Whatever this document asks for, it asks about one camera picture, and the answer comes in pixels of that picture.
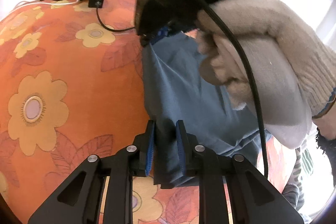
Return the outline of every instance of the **beige glove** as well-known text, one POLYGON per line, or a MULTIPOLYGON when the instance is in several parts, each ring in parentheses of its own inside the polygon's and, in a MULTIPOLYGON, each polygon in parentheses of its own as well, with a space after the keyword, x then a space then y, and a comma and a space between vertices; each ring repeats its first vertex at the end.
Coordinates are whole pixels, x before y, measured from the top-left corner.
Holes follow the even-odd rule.
MULTIPOLYGON (((223 0, 215 12, 241 43, 253 69, 265 127, 282 144, 298 147, 336 86, 336 54, 279 0, 223 0)), ((219 27, 201 11, 197 37, 207 54, 202 77, 226 85, 234 107, 254 110, 245 70, 219 27)))

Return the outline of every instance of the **metal pivot screw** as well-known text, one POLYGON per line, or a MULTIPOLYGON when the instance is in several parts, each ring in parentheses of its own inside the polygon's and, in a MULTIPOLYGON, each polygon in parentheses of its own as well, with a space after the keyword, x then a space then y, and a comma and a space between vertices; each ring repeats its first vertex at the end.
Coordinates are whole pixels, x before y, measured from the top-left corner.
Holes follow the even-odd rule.
POLYGON ((127 146, 126 150, 128 152, 134 152, 134 151, 137 150, 137 147, 135 145, 129 145, 129 146, 127 146))
POLYGON ((195 150, 197 151, 197 152, 203 152, 204 150, 205 150, 205 147, 203 146, 203 145, 196 145, 195 146, 195 150))
POLYGON ((95 162, 98 159, 97 155, 88 156, 88 162, 95 162))
POLYGON ((236 154, 234 156, 235 161, 242 162, 244 160, 244 157, 241 154, 236 154))

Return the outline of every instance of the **black fuzzy fabric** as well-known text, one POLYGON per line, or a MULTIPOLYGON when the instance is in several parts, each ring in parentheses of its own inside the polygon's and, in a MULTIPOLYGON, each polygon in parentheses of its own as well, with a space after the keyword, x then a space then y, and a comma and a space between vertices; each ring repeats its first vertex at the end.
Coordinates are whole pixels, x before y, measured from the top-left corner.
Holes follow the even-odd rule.
POLYGON ((331 172, 334 178, 334 186, 336 185, 336 139, 335 140, 327 140, 320 134, 320 130, 318 130, 318 134, 316 135, 316 141, 318 147, 323 150, 323 154, 326 154, 331 165, 331 172))

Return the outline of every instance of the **orange floral tablecloth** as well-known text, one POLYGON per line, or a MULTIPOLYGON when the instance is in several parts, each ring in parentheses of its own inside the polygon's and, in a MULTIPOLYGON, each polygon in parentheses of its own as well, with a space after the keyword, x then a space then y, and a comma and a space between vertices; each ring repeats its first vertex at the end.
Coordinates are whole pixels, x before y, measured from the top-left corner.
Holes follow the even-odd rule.
MULTIPOLYGON (((100 16, 127 28, 134 8, 135 0, 105 0, 100 16)), ((23 223, 86 157, 113 155, 149 119, 138 37, 102 28, 87 2, 30 5, 0 22, 0 83, 0 193, 23 223)), ((268 150, 281 191, 290 152, 274 139, 268 150)), ((135 224, 194 224, 198 203, 197 187, 134 179, 135 224)))

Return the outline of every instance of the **blue cloth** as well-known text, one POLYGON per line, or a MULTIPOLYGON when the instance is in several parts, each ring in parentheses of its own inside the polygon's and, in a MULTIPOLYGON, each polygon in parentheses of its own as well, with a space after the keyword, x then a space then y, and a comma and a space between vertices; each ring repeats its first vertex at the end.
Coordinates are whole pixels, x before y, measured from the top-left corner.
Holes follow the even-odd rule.
POLYGON ((248 108, 233 110, 225 87, 201 78, 198 67, 203 58, 194 39, 183 33, 142 51, 145 108, 156 121, 154 183, 162 188, 198 183, 181 173, 177 120, 184 120, 187 132, 217 154, 240 153, 255 165, 261 149, 256 117, 248 108))

